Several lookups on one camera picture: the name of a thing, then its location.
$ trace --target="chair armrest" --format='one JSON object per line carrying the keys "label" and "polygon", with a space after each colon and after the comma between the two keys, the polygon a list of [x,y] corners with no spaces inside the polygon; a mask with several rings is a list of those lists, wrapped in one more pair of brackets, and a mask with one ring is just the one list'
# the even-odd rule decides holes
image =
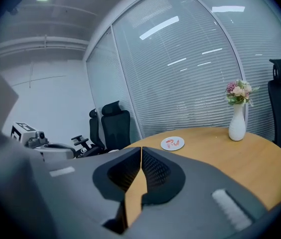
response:
{"label": "chair armrest", "polygon": [[81,140],[81,137],[82,137],[81,135],[78,135],[78,136],[76,136],[76,137],[73,137],[71,140],[77,139],[77,140],[79,141],[79,140]]}
{"label": "chair armrest", "polygon": [[76,143],[74,144],[74,146],[78,146],[79,144],[83,144],[83,143],[87,142],[88,140],[89,140],[89,139],[86,138],[86,139],[84,139],[84,140],[78,141],[78,142],[76,142]]}

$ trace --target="wooden tabletop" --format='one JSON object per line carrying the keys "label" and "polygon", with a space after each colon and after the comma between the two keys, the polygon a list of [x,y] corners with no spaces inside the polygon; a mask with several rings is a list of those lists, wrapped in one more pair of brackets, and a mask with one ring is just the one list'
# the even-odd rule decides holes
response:
{"label": "wooden tabletop", "polygon": [[[156,134],[128,147],[163,150],[160,142],[170,136],[185,140],[185,146],[173,153],[217,167],[253,192],[268,210],[281,202],[281,149],[271,141],[246,133],[243,140],[235,142],[228,137],[227,128],[196,127]],[[140,170],[126,192],[129,226],[141,213],[141,196],[146,192],[145,175]]]}

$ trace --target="small plate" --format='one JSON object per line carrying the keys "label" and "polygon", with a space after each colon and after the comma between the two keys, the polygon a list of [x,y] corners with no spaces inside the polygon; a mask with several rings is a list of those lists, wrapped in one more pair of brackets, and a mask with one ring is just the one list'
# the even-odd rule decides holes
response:
{"label": "small plate", "polygon": [[185,145],[185,141],[183,138],[178,137],[178,136],[171,136],[168,137],[166,139],[164,139],[163,141],[161,141],[160,146],[164,149],[164,150],[178,150],[180,148],[182,148]]}

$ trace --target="ceiling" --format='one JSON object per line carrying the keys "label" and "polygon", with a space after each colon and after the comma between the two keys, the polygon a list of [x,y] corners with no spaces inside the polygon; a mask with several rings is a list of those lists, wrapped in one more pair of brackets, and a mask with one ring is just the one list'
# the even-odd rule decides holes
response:
{"label": "ceiling", "polygon": [[[89,41],[95,29],[95,23],[120,0],[23,0],[17,6],[17,14],[6,12],[0,18],[0,45],[3,42],[29,37],[70,37]],[[55,49],[45,49],[47,53],[58,53]],[[27,56],[31,59],[32,52],[20,52],[0,57],[13,60],[18,56]],[[68,59],[83,58],[82,50],[71,51]]]}

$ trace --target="glass wall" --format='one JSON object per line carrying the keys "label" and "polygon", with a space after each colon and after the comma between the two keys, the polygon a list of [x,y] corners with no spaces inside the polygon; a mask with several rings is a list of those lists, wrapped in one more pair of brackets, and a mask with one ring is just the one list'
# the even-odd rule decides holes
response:
{"label": "glass wall", "polygon": [[233,49],[197,0],[143,0],[113,25],[143,137],[228,127],[227,83],[241,79]]}
{"label": "glass wall", "polygon": [[101,111],[104,105],[119,100],[121,109],[129,111],[131,114],[131,143],[140,140],[130,96],[110,29],[98,42],[87,60],[87,72],[99,118],[102,116]]}
{"label": "glass wall", "polygon": [[268,95],[273,79],[269,59],[281,59],[281,22],[264,0],[202,0],[225,26],[241,58],[247,81],[260,86],[252,96],[247,131],[274,138]]}

